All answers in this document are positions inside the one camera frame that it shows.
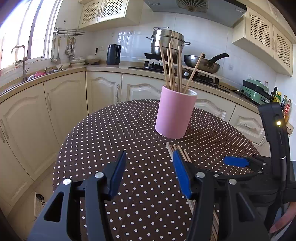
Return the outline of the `person's right hand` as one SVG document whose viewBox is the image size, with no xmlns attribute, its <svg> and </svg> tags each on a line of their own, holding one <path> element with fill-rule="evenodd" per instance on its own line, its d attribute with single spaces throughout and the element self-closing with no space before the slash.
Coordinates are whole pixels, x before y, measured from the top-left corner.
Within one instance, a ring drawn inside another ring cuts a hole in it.
<svg viewBox="0 0 296 241">
<path fill-rule="evenodd" d="M 291 202 L 286 213 L 271 227 L 269 230 L 270 233 L 277 232 L 278 230 L 285 227 L 288 223 L 290 223 L 296 214 L 296 204 L 295 202 Z"/>
</svg>

